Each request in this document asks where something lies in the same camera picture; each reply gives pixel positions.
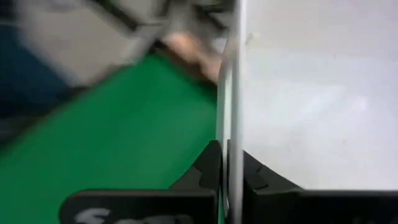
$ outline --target green surface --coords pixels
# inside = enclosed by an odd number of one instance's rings
[[[58,223],[82,189],[166,189],[215,138],[215,116],[214,95],[150,55],[0,153],[0,223]]]

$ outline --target green board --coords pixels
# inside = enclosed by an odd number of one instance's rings
[[[166,189],[215,138],[215,117],[215,94],[149,55],[0,152],[0,223],[58,223],[83,189]]]

